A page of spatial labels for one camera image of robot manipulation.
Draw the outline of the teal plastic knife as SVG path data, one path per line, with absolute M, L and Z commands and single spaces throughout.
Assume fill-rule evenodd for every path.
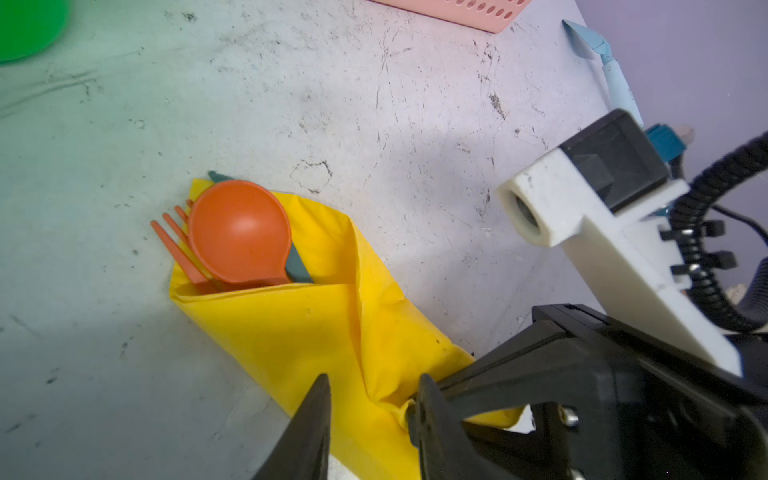
M 208 176 L 214 183 L 232 180 L 232 177 L 218 173 L 214 170 L 209 170 Z M 294 244 L 291 245 L 291 251 L 286 261 L 285 270 L 288 277 L 295 283 L 313 283 L 313 279 Z

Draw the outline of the pink plastic basket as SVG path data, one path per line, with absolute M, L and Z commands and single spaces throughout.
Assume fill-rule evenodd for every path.
M 375 3 L 498 34 L 532 0 L 374 0 Z

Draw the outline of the orange plastic spoon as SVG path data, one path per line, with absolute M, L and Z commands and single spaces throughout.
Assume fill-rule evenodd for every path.
M 198 260 L 226 284 L 250 288 L 291 282 L 287 213 L 275 195 L 255 183 L 227 180 L 206 189 L 193 201 L 188 238 Z

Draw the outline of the orange plastic fork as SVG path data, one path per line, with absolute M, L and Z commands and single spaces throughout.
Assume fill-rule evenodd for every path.
M 168 213 L 162 215 L 165 224 L 174 232 L 176 240 L 166 232 L 163 226 L 157 221 L 151 221 L 150 226 L 157 237 L 162 242 L 168 253 L 172 256 L 176 264 L 186 275 L 190 283 L 204 295 L 219 292 L 219 288 L 212 282 L 197 266 L 193 259 L 188 255 L 191 250 L 191 243 L 186 231 L 179 225 L 176 219 L 182 221 L 184 226 L 188 225 L 189 217 L 185 209 L 181 206 L 175 206 L 176 217 Z

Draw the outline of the green plastic basket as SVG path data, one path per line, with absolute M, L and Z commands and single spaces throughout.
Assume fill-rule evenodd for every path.
M 52 45 L 70 12 L 68 0 L 1 0 L 1 62 L 25 59 Z

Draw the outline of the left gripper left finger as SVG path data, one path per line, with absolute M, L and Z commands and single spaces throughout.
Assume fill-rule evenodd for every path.
M 331 388 L 320 374 L 253 480 L 325 480 L 331 429 Z

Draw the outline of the yellow paper napkin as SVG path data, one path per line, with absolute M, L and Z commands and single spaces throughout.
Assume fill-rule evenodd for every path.
M 202 295 L 180 268 L 170 299 L 288 414 L 317 376 L 331 386 L 331 454 L 361 479 L 416 479 L 405 414 L 421 375 L 469 366 L 405 296 L 345 214 L 282 193 L 308 284 Z

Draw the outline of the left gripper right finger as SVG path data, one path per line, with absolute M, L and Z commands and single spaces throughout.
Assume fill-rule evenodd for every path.
M 498 429 L 472 424 L 467 419 L 482 412 L 472 402 L 473 391 L 442 389 L 423 374 L 419 379 L 413 415 L 415 444 L 423 479 L 508 479 L 510 472 L 500 463 Z

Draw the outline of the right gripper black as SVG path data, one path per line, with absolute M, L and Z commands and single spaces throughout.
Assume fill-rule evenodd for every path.
M 542 305 L 535 322 L 437 383 L 465 432 L 505 432 L 530 406 L 537 431 L 576 429 L 576 337 L 628 356 L 643 381 L 635 422 L 645 479 L 764 479 L 767 377 L 738 376 L 583 305 Z

